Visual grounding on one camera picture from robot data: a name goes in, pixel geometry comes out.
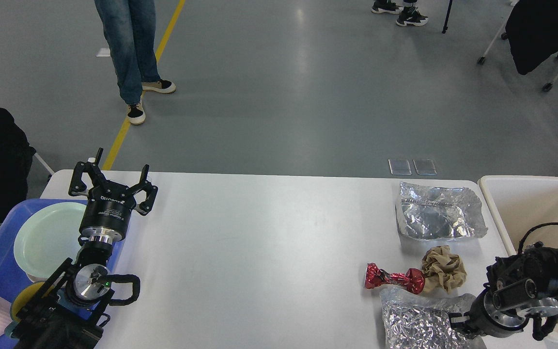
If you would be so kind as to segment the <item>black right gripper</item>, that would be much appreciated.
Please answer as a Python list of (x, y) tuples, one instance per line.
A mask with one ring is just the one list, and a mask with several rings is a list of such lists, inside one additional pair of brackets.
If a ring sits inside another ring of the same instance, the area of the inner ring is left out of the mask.
[(451, 328), (469, 340), (485, 335), (507, 338), (522, 332), (527, 326), (527, 319), (504, 314), (494, 307), (492, 299), (491, 292), (484, 290), (474, 300), (468, 313), (450, 312)]

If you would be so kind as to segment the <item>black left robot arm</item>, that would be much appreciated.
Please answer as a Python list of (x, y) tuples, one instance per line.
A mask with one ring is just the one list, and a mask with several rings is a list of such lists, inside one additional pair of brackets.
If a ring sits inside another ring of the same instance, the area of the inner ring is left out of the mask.
[(126, 237), (132, 212), (146, 216), (158, 187), (148, 179), (149, 165), (135, 185), (107, 179), (99, 168), (102, 153), (99, 148), (93, 161), (77, 162), (71, 176), (69, 195), (87, 197), (76, 258), (64, 260), (34, 292), (25, 289), (28, 299), (13, 302), (7, 335), (17, 340), (17, 349), (93, 349), (110, 321), (107, 307), (140, 296), (138, 276), (113, 274), (107, 264)]

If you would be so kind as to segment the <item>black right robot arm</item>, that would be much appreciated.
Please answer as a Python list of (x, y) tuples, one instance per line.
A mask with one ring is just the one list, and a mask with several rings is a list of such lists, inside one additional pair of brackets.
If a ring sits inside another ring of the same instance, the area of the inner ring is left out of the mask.
[(558, 322), (558, 248), (541, 241), (525, 247), (530, 228), (516, 254), (496, 257), (486, 269), (487, 283), (465, 313), (449, 314), (454, 331), (467, 338), (507, 338), (533, 322), (533, 338), (541, 341)]

